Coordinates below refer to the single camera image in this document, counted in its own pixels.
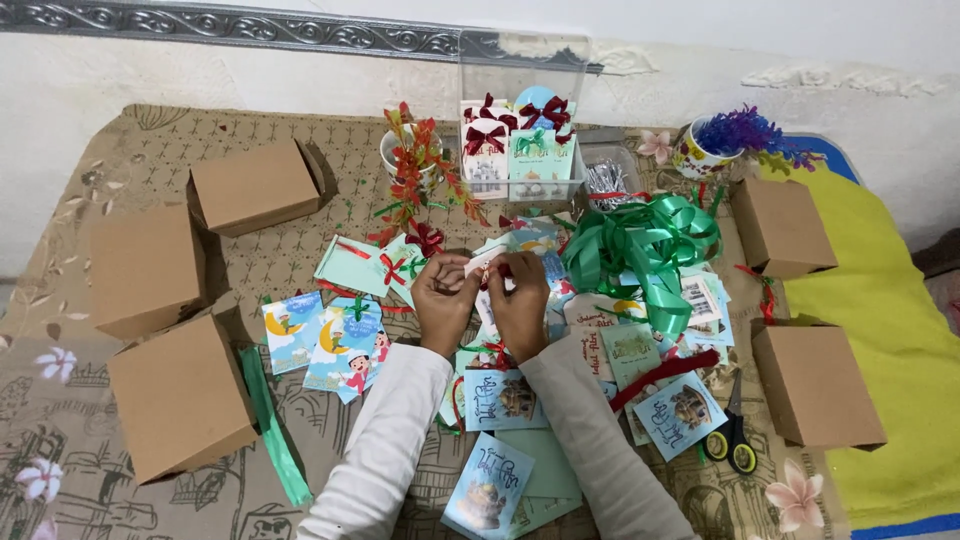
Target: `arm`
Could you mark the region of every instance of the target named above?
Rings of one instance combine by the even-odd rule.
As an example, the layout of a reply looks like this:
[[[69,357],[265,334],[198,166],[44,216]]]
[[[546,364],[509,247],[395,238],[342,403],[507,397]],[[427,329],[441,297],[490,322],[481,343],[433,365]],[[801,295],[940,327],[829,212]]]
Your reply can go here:
[[[698,538],[677,503],[631,448],[569,337],[520,364],[587,496],[605,539]]]
[[[394,344],[350,432],[343,461],[297,527],[298,540],[390,538],[452,367]]]

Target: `cardboard box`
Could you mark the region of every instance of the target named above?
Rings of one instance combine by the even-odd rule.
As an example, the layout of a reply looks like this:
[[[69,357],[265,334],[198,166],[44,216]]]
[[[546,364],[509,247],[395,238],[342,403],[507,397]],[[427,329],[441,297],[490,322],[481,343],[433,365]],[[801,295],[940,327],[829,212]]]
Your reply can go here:
[[[836,267],[805,185],[748,178],[734,185],[731,206],[747,266],[759,274],[790,279]]]
[[[207,304],[204,248],[186,205],[97,222],[90,262],[93,326],[119,339],[165,329]]]
[[[201,223],[233,238],[316,212],[324,185],[317,159],[290,139],[194,163],[186,191]]]
[[[774,429],[789,442],[874,450],[887,442],[840,327],[766,327],[753,339]]]
[[[196,469],[257,438],[224,329],[206,315],[107,361],[136,482]]]

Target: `patterned tablecloth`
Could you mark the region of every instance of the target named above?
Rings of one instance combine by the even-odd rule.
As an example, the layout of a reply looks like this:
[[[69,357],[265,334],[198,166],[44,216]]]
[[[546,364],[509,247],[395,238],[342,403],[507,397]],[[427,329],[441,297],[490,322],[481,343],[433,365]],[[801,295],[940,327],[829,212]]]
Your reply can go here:
[[[452,123],[442,125],[447,135],[455,129]],[[385,131],[381,118],[136,105],[93,137],[13,293],[9,314],[0,321],[0,539],[54,538],[54,523],[61,539],[289,540],[296,535],[306,508],[288,503],[262,444],[174,479],[139,487],[133,482],[105,368],[123,344],[93,330],[86,319],[88,232],[108,214],[182,202],[190,164],[198,160],[288,137],[315,142],[339,185],[331,204],[270,229],[207,240],[208,255],[221,261],[209,277],[219,295],[213,311],[235,344],[258,343],[265,333],[259,309],[264,296],[278,300],[298,288],[315,290],[314,267],[335,233],[363,239],[379,229],[372,214],[389,204],[377,146]],[[627,135],[630,148],[636,148],[640,128],[628,129]],[[652,159],[638,157],[638,166],[648,191],[688,195],[694,186],[669,165],[657,167]],[[742,176],[746,166],[738,164],[720,182]],[[712,184],[708,201],[714,192]],[[496,224],[501,213],[514,215],[528,206],[487,203],[485,209]],[[563,209],[556,203],[536,206]],[[430,208],[421,218],[444,230],[447,249],[475,249],[484,238],[502,233],[467,220],[459,207]],[[637,452],[705,539],[845,538],[849,526],[823,453],[786,448],[773,432],[750,347],[760,286],[732,268],[742,262],[743,252],[726,202],[718,221],[725,250],[714,268],[732,295],[736,347],[731,365],[711,371],[707,382],[725,404],[732,368],[743,368],[743,409],[757,452],[756,473],[741,477],[726,462],[701,465],[694,452],[669,464],[652,446]],[[779,283],[776,294],[777,314],[784,316]],[[392,293],[385,302],[400,300]],[[413,314],[386,313],[384,323],[394,339],[418,334]],[[474,323],[467,338],[476,329]],[[261,353],[267,359],[264,347]],[[61,361],[37,362],[44,355]],[[316,494],[342,454],[363,401],[343,405],[333,394],[304,390],[301,375],[268,379]],[[454,436],[430,428],[394,538],[459,537],[438,520],[474,440],[472,433]],[[527,516],[518,513],[515,519]],[[584,505],[528,537],[582,540],[596,538],[597,532]]]

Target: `ceramic mug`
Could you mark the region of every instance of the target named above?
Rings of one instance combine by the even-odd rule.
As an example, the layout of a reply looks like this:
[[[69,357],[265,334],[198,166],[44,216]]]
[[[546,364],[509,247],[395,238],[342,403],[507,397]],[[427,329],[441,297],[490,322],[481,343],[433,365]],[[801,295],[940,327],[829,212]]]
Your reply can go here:
[[[711,116],[701,116],[690,124],[680,144],[674,146],[671,162],[677,172],[689,179],[706,178],[723,170],[731,161],[743,154],[740,150],[732,156],[716,156],[697,144],[697,133],[709,122]]]
[[[412,134],[413,128],[410,124],[403,125],[403,131]],[[440,141],[440,137],[434,133],[433,144],[437,146],[437,150],[442,152],[444,146]],[[396,135],[394,132],[387,132],[383,135],[383,138],[380,139],[380,158],[383,160],[383,168],[387,169],[387,174],[390,176],[390,182],[394,184],[403,184],[403,182],[396,176],[396,158],[394,157],[394,148],[399,145],[399,141],[396,140]],[[427,185],[431,181],[436,180],[437,182],[443,182],[443,175],[439,174],[439,171],[436,170],[437,165],[430,165],[429,167],[423,168],[420,170],[422,177],[420,178],[420,185]]]

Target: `person's left hand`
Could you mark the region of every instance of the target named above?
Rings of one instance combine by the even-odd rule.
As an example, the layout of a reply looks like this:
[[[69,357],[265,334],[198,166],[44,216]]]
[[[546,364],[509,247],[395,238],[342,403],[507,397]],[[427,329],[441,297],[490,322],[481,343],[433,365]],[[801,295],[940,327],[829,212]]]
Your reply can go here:
[[[468,257],[434,255],[410,287],[420,320],[420,346],[449,357],[467,330],[467,323],[480,291],[483,270],[464,275]]]

